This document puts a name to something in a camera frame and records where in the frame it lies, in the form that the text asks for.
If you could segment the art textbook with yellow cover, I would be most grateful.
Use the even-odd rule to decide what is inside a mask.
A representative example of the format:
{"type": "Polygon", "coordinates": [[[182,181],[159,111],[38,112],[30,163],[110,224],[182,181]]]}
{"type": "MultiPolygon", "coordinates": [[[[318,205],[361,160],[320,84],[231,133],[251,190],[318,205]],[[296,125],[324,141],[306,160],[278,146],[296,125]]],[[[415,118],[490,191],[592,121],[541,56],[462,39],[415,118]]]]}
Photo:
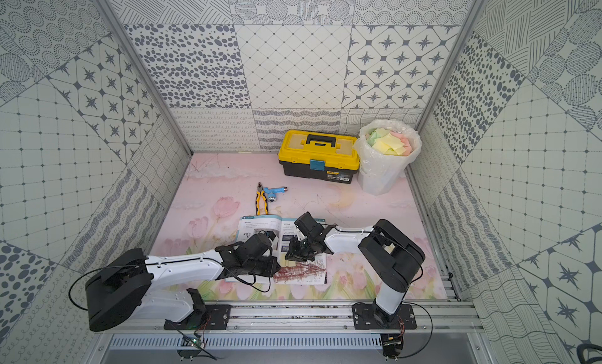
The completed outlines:
{"type": "Polygon", "coordinates": [[[258,232],[274,232],[276,239],[272,244],[273,254],[277,257],[281,269],[272,278],[262,276],[235,276],[227,278],[239,280],[245,284],[275,283],[288,285],[322,285],[327,280],[327,264],[324,254],[319,254],[312,262],[299,263],[285,260],[288,245],[292,238],[298,238],[298,229],[293,219],[285,219],[276,215],[243,217],[239,221],[236,242],[244,242],[258,232]]]}

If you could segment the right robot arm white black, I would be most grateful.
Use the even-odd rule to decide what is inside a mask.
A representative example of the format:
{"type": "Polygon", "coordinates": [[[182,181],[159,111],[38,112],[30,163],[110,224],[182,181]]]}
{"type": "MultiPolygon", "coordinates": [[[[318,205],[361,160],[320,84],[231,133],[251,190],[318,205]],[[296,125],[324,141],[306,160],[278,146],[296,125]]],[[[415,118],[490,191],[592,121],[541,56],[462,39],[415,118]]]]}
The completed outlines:
{"type": "Polygon", "coordinates": [[[390,324],[423,271],[423,250],[384,219],[372,227],[341,228],[321,224],[306,212],[294,224],[303,238],[290,241],[285,259],[312,262],[318,254],[362,254],[383,283],[373,303],[374,318],[383,326],[390,324]]]}

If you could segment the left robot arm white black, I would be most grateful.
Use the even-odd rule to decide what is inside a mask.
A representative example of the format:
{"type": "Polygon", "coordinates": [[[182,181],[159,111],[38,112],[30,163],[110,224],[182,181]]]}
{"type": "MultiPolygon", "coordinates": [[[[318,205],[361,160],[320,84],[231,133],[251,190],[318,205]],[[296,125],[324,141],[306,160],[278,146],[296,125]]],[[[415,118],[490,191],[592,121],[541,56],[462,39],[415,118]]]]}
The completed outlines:
{"type": "Polygon", "coordinates": [[[170,292],[197,281],[272,278],[280,269],[273,254],[276,235],[260,231],[244,242],[201,254],[146,256],[130,249],[86,282],[89,329],[102,332],[130,319],[163,319],[165,329],[197,329],[218,322],[196,288],[170,292]]]}

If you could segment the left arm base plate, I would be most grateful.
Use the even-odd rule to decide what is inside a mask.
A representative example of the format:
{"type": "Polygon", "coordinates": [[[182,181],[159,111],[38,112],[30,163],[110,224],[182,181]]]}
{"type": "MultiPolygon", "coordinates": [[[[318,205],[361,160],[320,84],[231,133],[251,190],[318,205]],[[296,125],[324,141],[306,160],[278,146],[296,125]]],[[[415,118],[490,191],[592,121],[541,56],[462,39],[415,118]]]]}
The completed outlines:
{"type": "Polygon", "coordinates": [[[165,321],[165,330],[225,330],[230,320],[230,304],[206,304],[195,309],[180,323],[165,321]]]}

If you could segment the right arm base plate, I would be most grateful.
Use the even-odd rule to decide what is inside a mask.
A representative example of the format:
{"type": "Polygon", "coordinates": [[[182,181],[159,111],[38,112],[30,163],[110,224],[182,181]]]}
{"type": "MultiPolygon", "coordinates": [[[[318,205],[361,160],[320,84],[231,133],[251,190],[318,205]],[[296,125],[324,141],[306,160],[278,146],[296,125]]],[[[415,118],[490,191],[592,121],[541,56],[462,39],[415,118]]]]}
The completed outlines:
{"type": "Polygon", "coordinates": [[[351,306],[354,329],[416,329],[415,313],[409,304],[401,304],[394,315],[388,315],[375,303],[357,302],[351,306]]]}

